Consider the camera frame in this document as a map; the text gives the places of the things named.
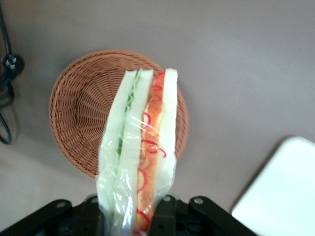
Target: wicker basket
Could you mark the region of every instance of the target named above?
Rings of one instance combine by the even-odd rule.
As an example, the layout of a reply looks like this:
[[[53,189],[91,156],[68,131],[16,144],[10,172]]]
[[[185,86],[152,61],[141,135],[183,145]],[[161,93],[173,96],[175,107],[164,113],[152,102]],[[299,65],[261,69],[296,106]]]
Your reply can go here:
[[[112,102],[126,70],[163,68],[147,57],[123,50],[87,54],[58,77],[50,97],[50,125],[66,158],[90,177],[97,174],[98,147]],[[180,157],[188,136],[189,117],[178,90],[176,156]]]

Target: black cable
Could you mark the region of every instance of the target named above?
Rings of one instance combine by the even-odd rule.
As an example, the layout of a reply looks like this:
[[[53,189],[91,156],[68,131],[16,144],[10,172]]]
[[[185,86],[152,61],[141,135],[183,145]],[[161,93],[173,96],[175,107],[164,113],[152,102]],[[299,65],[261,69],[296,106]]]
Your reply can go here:
[[[0,28],[1,28],[2,36],[3,36],[5,52],[6,52],[5,59],[2,59],[2,64],[4,65],[4,72],[0,76],[0,92],[2,93],[0,95],[0,109],[1,109],[6,106],[9,106],[13,102],[14,91],[13,91],[13,86],[11,84],[11,80],[15,79],[15,77],[22,72],[25,64],[24,64],[23,59],[19,55],[12,54],[9,35],[6,30],[6,26],[3,19],[1,4],[0,4]],[[1,113],[0,113],[0,121],[7,132],[7,140],[5,140],[0,135],[0,142],[2,142],[3,144],[10,144],[12,142],[12,135]]]
[[[8,57],[12,53],[12,51],[11,51],[11,44],[10,44],[10,40],[9,40],[9,35],[8,35],[8,32],[6,31],[6,26],[4,24],[1,4],[0,4],[0,27],[1,27],[3,40],[4,40],[6,56]]]
[[[8,125],[6,124],[5,120],[3,119],[3,116],[0,113],[0,120],[6,130],[6,132],[8,133],[8,139],[5,140],[1,135],[0,135],[0,142],[2,142],[3,144],[10,144],[12,142],[12,135],[11,135],[11,131],[8,127]]]

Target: plastic wrap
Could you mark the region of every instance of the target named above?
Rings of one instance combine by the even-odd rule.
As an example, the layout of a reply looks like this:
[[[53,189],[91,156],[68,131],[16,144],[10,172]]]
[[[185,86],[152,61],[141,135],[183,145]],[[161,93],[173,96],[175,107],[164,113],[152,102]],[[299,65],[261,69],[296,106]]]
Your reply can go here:
[[[126,71],[99,148],[105,234],[143,235],[174,180],[177,71]]]

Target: table surface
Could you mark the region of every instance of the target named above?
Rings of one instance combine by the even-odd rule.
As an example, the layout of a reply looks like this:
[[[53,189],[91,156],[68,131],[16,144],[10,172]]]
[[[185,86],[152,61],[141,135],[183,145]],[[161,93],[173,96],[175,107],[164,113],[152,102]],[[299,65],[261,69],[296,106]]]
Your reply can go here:
[[[9,121],[19,135],[1,145],[0,229],[54,199],[76,205],[95,193],[95,181],[58,150],[48,120],[58,75],[92,51],[131,50],[178,70],[190,131],[172,192],[184,201],[205,195],[230,211],[284,137],[315,141],[312,0],[11,0],[2,8],[26,67]]]

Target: metal screw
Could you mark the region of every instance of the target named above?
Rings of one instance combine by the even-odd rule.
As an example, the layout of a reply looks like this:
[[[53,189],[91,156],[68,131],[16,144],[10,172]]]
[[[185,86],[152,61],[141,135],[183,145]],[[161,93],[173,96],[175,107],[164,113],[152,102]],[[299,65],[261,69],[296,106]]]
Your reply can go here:
[[[98,203],[98,199],[97,198],[93,198],[92,199],[92,203]]]
[[[65,202],[61,202],[61,203],[58,203],[56,205],[57,208],[61,208],[61,207],[64,207],[65,206]]]
[[[169,202],[169,201],[171,200],[171,197],[170,197],[170,196],[165,196],[165,197],[163,198],[163,200],[164,200],[165,202]]]
[[[203,204],[203,200],[201,198],[195,198],[193,201],[197,204]]]

